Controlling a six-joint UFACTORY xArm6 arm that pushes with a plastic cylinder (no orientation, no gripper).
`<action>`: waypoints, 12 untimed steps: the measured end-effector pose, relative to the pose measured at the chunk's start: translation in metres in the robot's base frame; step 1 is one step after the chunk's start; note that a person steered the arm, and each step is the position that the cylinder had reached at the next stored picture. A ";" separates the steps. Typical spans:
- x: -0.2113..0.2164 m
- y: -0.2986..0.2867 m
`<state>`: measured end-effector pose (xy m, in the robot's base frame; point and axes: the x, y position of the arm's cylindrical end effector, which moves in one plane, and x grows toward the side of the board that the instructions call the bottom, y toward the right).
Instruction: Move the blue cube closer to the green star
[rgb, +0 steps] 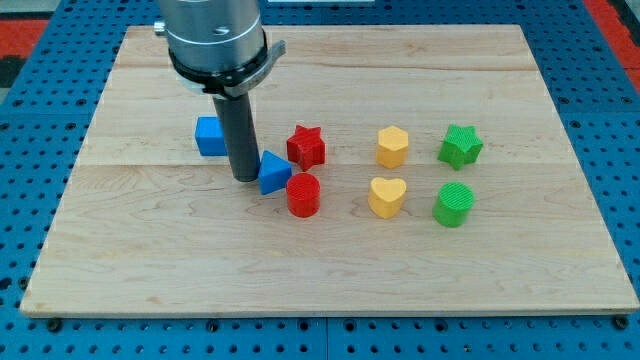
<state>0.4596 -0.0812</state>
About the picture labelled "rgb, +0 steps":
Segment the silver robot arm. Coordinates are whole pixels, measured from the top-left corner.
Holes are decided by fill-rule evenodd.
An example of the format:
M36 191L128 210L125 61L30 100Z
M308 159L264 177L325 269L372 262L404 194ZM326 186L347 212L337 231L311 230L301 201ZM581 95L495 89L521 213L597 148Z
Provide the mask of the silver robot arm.
M255 0L159 0L176 72L207 94L238 98L259 85L286 53L283 40L269 44Z

